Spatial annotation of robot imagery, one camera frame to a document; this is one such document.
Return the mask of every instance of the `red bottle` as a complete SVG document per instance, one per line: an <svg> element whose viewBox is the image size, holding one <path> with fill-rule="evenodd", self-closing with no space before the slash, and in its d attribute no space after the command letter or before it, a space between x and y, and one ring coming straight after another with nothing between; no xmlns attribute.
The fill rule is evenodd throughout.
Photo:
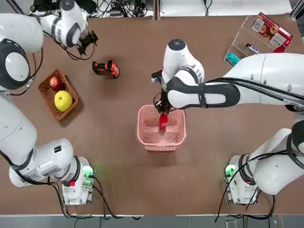
<svg viewBox="0 0 304 228"><path fill-rule="evenodd" d="M167 129L167 122L168 122L168 114L161 114L160 121L159 121L159 131L161 133L165 133Z"/></svg>
<svg viewBox="0 0 304 228"><path fill-rule="evenodd" d="M281 46L277 47L273 53L284 53L285 49L288 47L290 41L286 40Z"/></svg>

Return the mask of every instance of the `pink plastic basket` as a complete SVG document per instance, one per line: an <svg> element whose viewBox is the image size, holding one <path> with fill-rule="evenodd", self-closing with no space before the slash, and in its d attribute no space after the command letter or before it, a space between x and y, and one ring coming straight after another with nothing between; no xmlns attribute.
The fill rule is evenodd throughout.
<svg viewBox="0 0 304 228"><path fill-rule="evenodd" d="M164 135L158 131L160 114L153 105L145 104L138 110L136 137L148 151L172 152L187 137L186 114L183 110L170 112Z"/></svg>

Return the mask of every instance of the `brown table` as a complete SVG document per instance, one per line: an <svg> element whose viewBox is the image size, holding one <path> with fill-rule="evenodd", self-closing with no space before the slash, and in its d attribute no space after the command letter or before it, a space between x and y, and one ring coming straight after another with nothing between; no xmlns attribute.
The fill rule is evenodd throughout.
<svg viewBox="0 0 304 228"><path fill-rule="evenodd" d="M289 15L270 18L294 34L288 52L304 53L296 22ZM151 104L160 90L159 85L151 83L150 75L162 68L165 47L171 39L187 42L203 64L207 79L220 77L230 69L223 57L244 19L94 19L89 26L99 41L92 61L114 59L121 69L120 78L97 76L91 69L91 60L75 62L46 38L44 63L37 79L25 95L14 98L15 104L35 125L38 144L65 137L72 143L75 155L91 162L115 214L214 214L223 193L223 169L229 159L252 152L280 128L290 128L292 113L282 106L257 104L189 109L187 140L169 155L150 154L137 142L136 115L139 107ZM52 120L38 92L39 83L56 68L67 75L81 101L62 123ZM0 214L61 213L51 188L18 189L10 183L8 169L1 159ZM304 201L303 181L300 178L278 194L275 213L304 213L298 204ZM248 213L267 213L270 204L271 198L262 194ZM76 211L102 214L102 202L95 198L92 206L79 206ZM221 213L227 212L223 204ZM232 212L242 213L244 207L234 206Z"/></svg>

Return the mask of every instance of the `yellow apple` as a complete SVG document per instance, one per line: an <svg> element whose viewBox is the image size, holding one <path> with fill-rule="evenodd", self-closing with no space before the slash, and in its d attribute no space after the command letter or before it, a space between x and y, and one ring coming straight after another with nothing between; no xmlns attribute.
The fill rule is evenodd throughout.
<svg viewBox="0 0 304 228"><path fill-rule="evenodd" d="M55 106L59 111L64 112L73 103L73 98L71 94L65 90L60 90L55 94Z"/></svg>

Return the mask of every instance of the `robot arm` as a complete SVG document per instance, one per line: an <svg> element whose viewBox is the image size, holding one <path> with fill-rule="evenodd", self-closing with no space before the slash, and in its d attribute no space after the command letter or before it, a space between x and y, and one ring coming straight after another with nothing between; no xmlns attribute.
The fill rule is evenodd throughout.
<svg viewBox="0 0 304 228"><path fill-rule="evenodd" d="M73 156L73 147L66 139L36 147L37 131L13 105L9 93L33 77L26 53L42 48L43 31L64 47L77 46L81 54L96 42L97 37L87 30L86 18L73 0L60 1L60 8L62 17L0 14L0 155L10 165L9 177L15 186L39 184L52 176L53 184L63 183L65 203L77 205L86 204L92 197L89 162Z"/></svg>
<svg viewBox="0 0 304 228"><path fill-rule="evenodd" d="M182 46L183 49L177 50L175 46L172 47L172 41L168 44L161 84L167 91L169 103L175 108L230 107L253 103L304 107L303 100L237 80L255 82L302 96L303 55L285 53L250 56L242 59L222 78L203 83L203 70L197 71L198 64L184 64L187 63L185 58L194 62L185 42L178 40L175 43L182 43L184 46L178 46ZM170 59L180 64L173 69L170 66Z"/></svg>
<svg viewBox="0 0 304 228"><path fill-rule="evenodd" d="M60 1L61 17L0 14L0 92L24 86L30 79L26 53L42 48L43 32L66 48L86 47L96 43L97 36L87 29L86 17L73 0Z"/></svg>
<svg viewBox="0 0 304 228"><path fill-rule="evenodd" d="M288 151L288 156L278 155L249 163L242 175L235 177L238 184L230 186L229 198L234 203L254 202L257 187L265 193L277 194L304 174L303 62L304 55L299 54L254 55L242 59L222 78L203 82L204 70L184 41L173 40L166 48L161 76L164 92L156 106L163 100L170 103L167 106L177 109L256 103L289 105L297 111L292 130L281 129L253 153L236 155L230 160L229 165L238 169L257 155L286 148Z"/></svg>

